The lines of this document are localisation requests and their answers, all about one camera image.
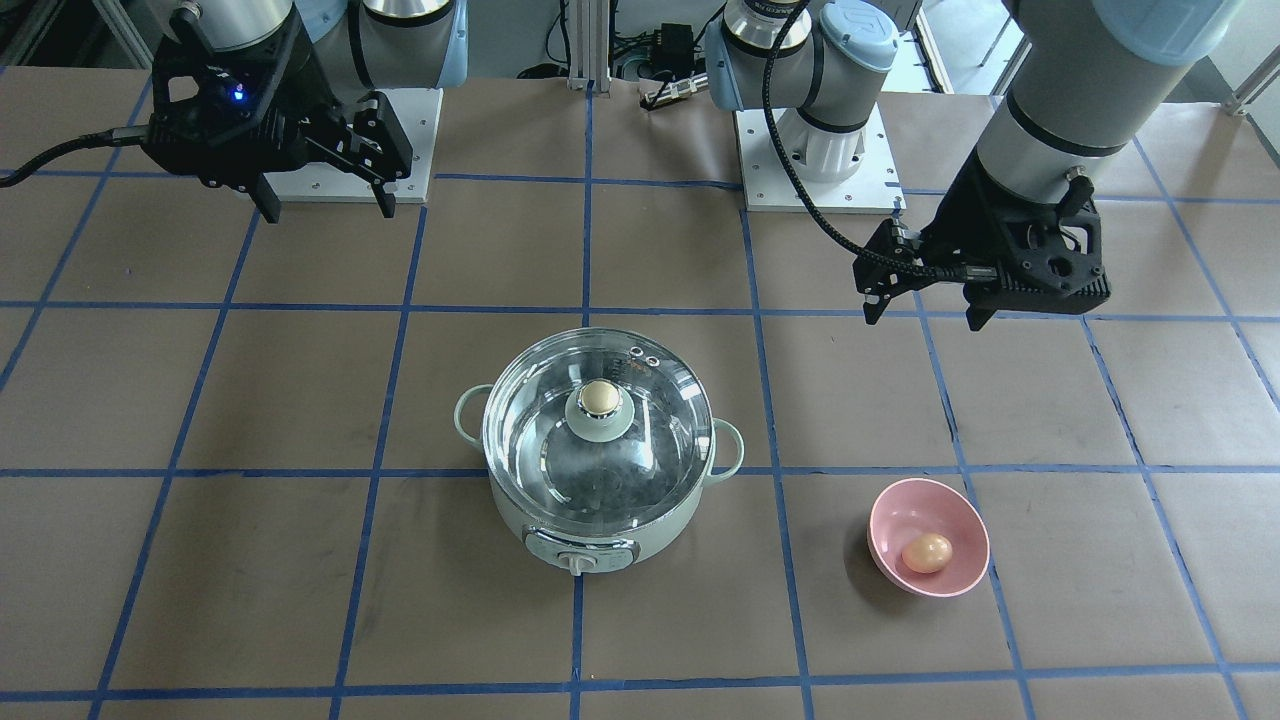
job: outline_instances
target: pot lid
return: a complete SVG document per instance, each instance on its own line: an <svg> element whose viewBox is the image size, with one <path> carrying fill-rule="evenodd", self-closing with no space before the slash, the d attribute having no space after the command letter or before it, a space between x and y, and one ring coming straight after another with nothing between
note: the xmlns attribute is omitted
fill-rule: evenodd
<svg viewBox="0 0 1280 720"><path fill-rule="evenodd" d="M657 342L581 328L543 340L498 378L484 446L530 523L611 537L652 523L712 461L712 414L692 370Z"/></svg>

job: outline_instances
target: egg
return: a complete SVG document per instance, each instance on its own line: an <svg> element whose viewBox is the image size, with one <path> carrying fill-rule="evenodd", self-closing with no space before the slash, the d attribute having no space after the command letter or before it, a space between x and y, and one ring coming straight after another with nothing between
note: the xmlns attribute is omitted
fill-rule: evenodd
<svg viewBox="0 0 1280 720"><path fill-rule="evenodd" d="M916 573L937 573L951 562L951 541L924 533L902 548L902 562Z"/></svg>

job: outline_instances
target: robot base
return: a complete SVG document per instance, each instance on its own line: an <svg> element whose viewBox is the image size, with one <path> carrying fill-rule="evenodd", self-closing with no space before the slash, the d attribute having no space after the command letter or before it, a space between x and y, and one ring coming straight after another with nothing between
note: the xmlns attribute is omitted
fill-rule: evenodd
<svg viewBox="0 0 1280 720"><path fill-rule="evenodd" d="M404 135L413 146L413 169L407 178L396 183L397 202L422 205L426 202L428 181L431 178L431 158L435 154L435 129L440 123L443 90L384 90L396 108L396 115L404 126ZM268 173L271 190L284 202L375 202L369 183L324 163L311 163L292 173Z"/></svg>
<svg viewBox="0 0 1280 720"><path fill-rule="evenodd" d="M774 110L780 118L783 110ZM737 124L737 151L742 160L742 184L746 209L764 213L803 213L804 205L791 187L769 142L764 110L733 113ZM873 108L864 128L867 149L860 168L838 183L805 181L805 190L823 213L863 213L887 215L905 209L906 200L899 183L893 154L884 137L879 108Z"/></svg>

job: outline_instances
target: pink bowl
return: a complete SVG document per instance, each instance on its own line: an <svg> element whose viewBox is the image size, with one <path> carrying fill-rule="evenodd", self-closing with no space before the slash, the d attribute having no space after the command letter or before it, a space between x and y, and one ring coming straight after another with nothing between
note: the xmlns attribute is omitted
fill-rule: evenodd
<svg viewBox="0 0 1280 720"><path fill-rule="evenodd" d="M902 562L902 548L924 533L951 541L951 562L937 573L916 573ZM928 597L955 597L987 574L991 539L978 511L963 495L924 478L899 480L881 492L867 529L872 557L893 584Z"/></svg>

